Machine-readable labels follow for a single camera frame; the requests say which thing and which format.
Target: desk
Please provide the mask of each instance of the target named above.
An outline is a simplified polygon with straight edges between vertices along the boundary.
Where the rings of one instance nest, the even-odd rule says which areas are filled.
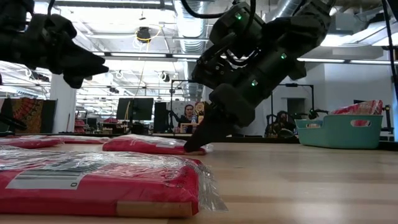
[[[51,150],[100,151],[62,145]],[[210,165],[229,212],[191,219],[0,215],[2,224],[392,224],[398,220],[398,154],[298,144],[215,144]]]

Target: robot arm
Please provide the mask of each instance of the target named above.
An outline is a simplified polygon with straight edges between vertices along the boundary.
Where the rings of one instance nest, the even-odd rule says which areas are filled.
[[[77,34],[72,22],[57,14],[34,14],[33,9],[34,0],[0,0],[0,60],[64,74],[72,88],[109,70],[105,59],[72,41]],[[27,12],[32,14],[28,23]]]
[[[333,5],[309,0],[293,17],[267,24],[257,15],[250,22],[251,13],[245,2],[224,13],[210,34],[214,45],[198,59],[192,73],[196,82],[214,90],[209,95],[210,110],[185,150],[195,151],[232,134],[234,125],[248,126],[254,121],[257,105],[285,77],[305,77],[304,63],[297,59],[318,47],[326,37]],[[237,62],[230,53],[247,59]]]

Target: person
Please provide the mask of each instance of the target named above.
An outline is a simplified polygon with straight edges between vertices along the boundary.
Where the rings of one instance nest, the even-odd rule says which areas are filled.
[[[266,129],[266,137],[277,138],[278,134],[283,130],[287,129],[294,133],[296,125],[294,121],[289,121],[289,114],[286,111],[278,112],[276,116],[276,121],[269,125]]]
[[[181,115],[181,117],[177,120],[178,121],[178,128],[181,128],[181,124],[184,123],[191,123],[192,122],[192,117],[193,117],[193,105],[186,105],[184,107],[184,115]],[[186,133],[192,133],[192,125],[189,125],[187,127],[187,130],[185,131]]]

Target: red package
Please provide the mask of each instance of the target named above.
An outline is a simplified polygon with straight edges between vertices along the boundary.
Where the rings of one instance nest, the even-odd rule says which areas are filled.
[[[226,210],[200,161],[0,146],[0,213],[190,217]]]
[[[129,134],[111,139],[103,145],[104,151],[127,151],[149,154],[183,155],[186,141],[157,136],[141,136]],[[212,150],[212,145],[203,146],[203,155]]]
[[[354,105],[346,106],[330,112],[330,114],[350,114],[350,115],[380,115],[383,111],[383,101],[371,100]],[[369,121],[357,120],[354,126],[367,126]]]
[[[48,138],[60,139],[65,144],[104,144],[110,140],[110,138],[99,138],[89,136],[48,136]]]
[[[36,138],[33,136],[13,136],[0,139],[0,146],[15,146],[24,149],[38,149],[56,146],[57,144],[62,144],[62,141],[59,139],[45,139],[44,136]]]

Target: barcode label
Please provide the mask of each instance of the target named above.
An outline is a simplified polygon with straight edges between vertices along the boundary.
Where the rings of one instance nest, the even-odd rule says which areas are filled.
[[[8,183],[6,188],[76,190],[82,178],[98,169],[100,165],[92,164],[66,169],[59,169],[60,167],[65,167],[65,164],[54,167],[58,169],[30,169],[21,172]]]

